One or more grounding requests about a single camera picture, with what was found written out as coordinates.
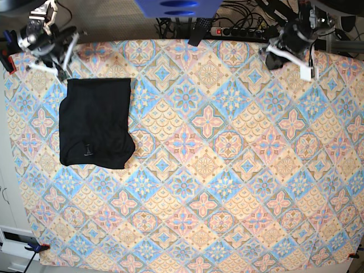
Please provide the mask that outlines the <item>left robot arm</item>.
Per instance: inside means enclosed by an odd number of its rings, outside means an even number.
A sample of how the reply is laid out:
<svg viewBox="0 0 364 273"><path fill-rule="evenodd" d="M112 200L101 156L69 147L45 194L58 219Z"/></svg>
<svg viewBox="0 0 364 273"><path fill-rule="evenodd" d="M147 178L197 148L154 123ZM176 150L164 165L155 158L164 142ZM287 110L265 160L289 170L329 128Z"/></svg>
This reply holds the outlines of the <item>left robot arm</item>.
<svg viewBox="0 0 364 273"><path fill-rule="evenodd" d="M356 17L363 13L363 1L297 1L298 12L281 1L257 1L258 6L281 27L268 37L259 51L266 53L269 70L287 62L303 66L304 53L309 53L308 67L313 69L313 47L321 35L335 26L336 17Z"/></svg>

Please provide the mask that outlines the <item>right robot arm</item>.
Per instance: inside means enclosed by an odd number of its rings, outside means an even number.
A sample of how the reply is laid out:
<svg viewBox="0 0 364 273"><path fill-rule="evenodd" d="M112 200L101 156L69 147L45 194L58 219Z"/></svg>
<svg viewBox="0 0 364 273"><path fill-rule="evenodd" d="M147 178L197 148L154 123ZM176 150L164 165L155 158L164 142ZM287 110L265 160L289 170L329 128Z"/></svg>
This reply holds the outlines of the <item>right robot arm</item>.
<svg viewBox="0 0 364 273"><path fill-rule="evenodd" d="M15 17L28 13L27 24L19 31L3 32L1 63L9 74L16 72L12 55L26 52L35 58L27 70L37 69L59 77L69 75L69 63L80 33L75 26L58 28L56 16L59 1L1 1L1 15Z"/></svg>

